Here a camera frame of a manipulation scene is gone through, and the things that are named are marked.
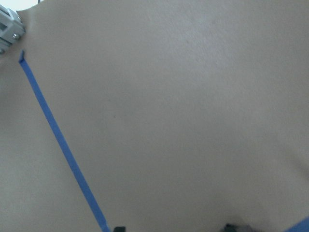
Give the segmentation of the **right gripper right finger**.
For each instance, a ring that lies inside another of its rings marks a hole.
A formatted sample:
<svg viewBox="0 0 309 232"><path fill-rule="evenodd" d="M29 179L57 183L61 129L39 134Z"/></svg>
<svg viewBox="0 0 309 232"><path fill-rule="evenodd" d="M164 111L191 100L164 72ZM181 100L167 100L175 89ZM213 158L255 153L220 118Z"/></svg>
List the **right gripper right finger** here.
<svg viewBox="0 0 309 232"><path fill-rule="evenodd" d="M250 232L251 227L248 225L234 225L226 224L224 226L224 232Z"/></svg>

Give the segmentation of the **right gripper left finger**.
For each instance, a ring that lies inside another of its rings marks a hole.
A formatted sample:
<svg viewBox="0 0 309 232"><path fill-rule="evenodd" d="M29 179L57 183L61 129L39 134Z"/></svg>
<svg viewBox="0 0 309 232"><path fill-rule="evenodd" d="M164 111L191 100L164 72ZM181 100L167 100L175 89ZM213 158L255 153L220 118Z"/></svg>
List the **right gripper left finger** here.
<svg viewBox="0 0 309 232"><path fill-rule="evenodd" d="M117 226L114 228L113 232L126 232L125 226Z"/></svg>

